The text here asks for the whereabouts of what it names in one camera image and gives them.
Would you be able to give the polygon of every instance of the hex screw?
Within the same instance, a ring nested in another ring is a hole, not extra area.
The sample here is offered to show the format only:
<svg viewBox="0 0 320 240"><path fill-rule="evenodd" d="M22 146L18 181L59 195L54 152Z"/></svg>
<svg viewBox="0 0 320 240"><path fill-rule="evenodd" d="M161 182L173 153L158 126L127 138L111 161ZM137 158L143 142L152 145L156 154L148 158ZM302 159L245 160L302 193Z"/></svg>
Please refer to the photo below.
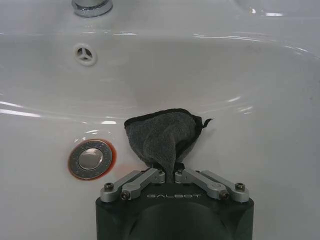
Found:
<svg viewBox="0 0 320 240"><path fill-rule="evenodd" d="M244 192L246 190L246 185L244 185L241 182L237 182L235 184L235 190L239 191L239 192Z"/></svg>

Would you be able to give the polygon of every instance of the overflow drain hole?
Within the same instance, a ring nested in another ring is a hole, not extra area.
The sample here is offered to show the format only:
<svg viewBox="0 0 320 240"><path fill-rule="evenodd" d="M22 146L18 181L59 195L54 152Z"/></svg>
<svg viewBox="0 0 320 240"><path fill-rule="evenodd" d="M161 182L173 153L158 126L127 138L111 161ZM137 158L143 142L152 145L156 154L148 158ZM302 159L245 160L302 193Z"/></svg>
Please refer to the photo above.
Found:
<svg viewBox="0 0 320 240"><path fill-rule="evenodd" d="M83 66L92 66L97 62L97 54L88 44L78 43L73 51L75 60Z"/></svg>

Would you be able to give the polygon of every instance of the chrome drain stopper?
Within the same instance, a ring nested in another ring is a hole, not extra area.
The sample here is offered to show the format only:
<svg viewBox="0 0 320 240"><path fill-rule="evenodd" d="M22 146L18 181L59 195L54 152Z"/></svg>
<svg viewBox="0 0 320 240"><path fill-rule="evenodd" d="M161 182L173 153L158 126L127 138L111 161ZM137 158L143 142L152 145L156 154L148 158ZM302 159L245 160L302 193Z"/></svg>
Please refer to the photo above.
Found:
<svg viewBox="0 0 320 240"><path fill-rule="evenodd" d="M91 139L79 144L69 158L70 172L83 180L94 179L105 173L113 160L109 145L98 139Z"/></svg>

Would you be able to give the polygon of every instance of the microfiber towel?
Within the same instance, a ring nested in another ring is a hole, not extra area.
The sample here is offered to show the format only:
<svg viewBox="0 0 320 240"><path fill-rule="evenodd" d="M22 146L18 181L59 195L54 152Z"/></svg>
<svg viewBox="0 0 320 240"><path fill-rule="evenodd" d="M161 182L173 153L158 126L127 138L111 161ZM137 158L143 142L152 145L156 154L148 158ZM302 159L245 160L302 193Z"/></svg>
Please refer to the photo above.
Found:
<svg viewBox="0 0 320 240"><path fill-rule="evenodd" d="M148 167L160 164L166 182L172 183L175 162L183 161L211 120L203 124L200 116L177 108L130 118L125 121L124 128L137 156Z"/></svg>

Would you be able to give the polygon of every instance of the sink drain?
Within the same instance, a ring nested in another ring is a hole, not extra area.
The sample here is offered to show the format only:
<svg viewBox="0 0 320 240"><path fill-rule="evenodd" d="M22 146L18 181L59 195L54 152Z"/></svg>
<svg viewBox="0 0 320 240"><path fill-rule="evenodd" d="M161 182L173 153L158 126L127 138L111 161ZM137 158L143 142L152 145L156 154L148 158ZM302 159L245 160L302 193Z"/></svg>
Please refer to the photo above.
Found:
<svg viewBox="0 0 320 240"><path fill-rule="evenodd" d="M73 52L75 60L83 66L92 66L97 62L97 54L88 44L76 44Z"/></svg>
<svg viewBox="0 0 320 240"><path fill-rule="evenodd" d="M90 139L75 147L69 157L68 167L79 179L95 179L112 167L115 155L114 148L106 141Z"/></svg>

